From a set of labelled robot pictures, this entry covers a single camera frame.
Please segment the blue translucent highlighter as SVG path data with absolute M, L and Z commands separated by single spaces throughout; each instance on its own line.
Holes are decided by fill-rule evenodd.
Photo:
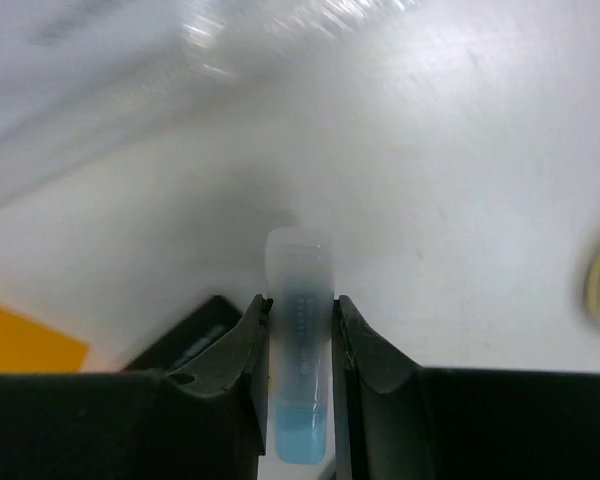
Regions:
M 274 440 L 280 460 L 313 465 L 326 449 L 334 273 L 327 236 L 312 229 L 271 231 L 265 247 L 272 301 Z

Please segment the yellow clip file folder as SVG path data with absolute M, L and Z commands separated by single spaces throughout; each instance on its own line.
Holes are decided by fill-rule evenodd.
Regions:
M 0 373 L 73 373 L 89 346 L 0 306 Z

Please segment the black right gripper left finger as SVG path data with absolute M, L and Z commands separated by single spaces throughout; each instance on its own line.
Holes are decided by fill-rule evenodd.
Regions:
M 0 374 L 0 479 L 254 479 L 271 303 L 207 299 L 123 370 Z

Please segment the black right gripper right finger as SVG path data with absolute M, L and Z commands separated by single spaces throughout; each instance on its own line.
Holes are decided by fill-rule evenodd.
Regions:
M 332 371 L 339 479 L 600 479 L 600 374 L 424 367 L 347 296 Z

